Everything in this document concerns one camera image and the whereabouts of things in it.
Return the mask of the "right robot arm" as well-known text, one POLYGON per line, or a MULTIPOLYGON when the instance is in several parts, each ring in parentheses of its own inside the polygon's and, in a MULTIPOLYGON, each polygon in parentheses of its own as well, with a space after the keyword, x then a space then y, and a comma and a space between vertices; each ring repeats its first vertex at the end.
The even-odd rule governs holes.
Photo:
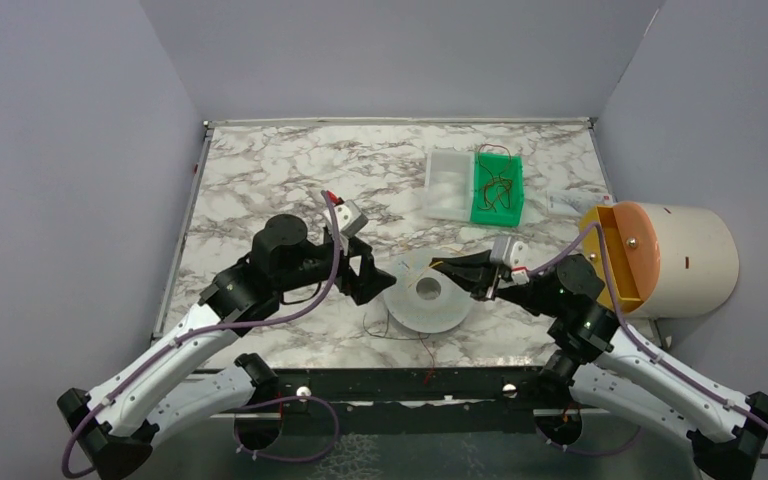
POLYGON ((552 319, 557 351, 542 374, 581 404, 660 430, 712 479, 750 479, 768 460, 768 395, 726 387, 672 357, 602 305, 605 282, 565 250, 529 270, 514 247, 435 257, 431 267, 478 301, 552 319))

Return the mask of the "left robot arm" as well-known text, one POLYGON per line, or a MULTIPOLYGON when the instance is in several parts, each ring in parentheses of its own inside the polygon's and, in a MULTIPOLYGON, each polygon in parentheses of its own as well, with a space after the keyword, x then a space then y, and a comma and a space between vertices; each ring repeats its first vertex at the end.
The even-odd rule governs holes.
POLYGON ((302 219, 270 218, 249 253, 219 272, 177 325, 137 360, 90 390, 72 388, 58 398, 71 430, 68 447, 83 450, 92 472, 126 478, 165 440, 228 409, 280 410, 277 375, 256 354, 240 355, 196 383, 189 376, 254 325, 277 323, 288 291, 313 286, 322 301, 337 290, 363 305, 394 285, 358 238, 364 214, 346 203, 326 220, 323 241, 314 244, 302 219))

